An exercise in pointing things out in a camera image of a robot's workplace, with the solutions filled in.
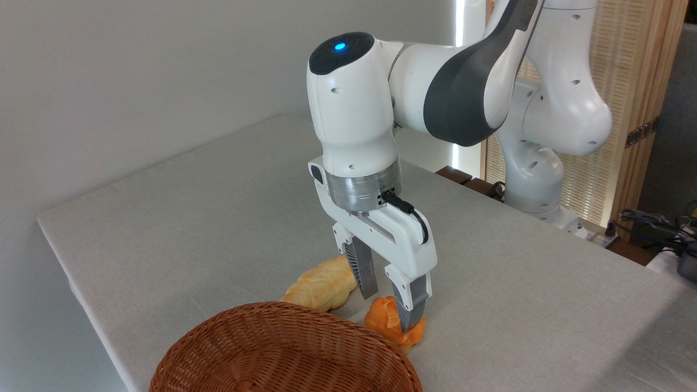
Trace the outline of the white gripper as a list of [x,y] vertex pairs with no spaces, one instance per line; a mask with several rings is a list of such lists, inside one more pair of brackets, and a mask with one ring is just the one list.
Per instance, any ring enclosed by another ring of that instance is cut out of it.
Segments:
[[390,263],[385,273],[392,283],[401,330],[410,332],[421,321],[426,300],[432,296],[430,272],[437,265],[433,237],[424,242],[420,221],[391,204],[369,211],[367,216],[350,214],[331,200],[322,158],[310,161],[308,169],[323,210],[336,222],[334,239],[363,298],[378,292],[373,249]]

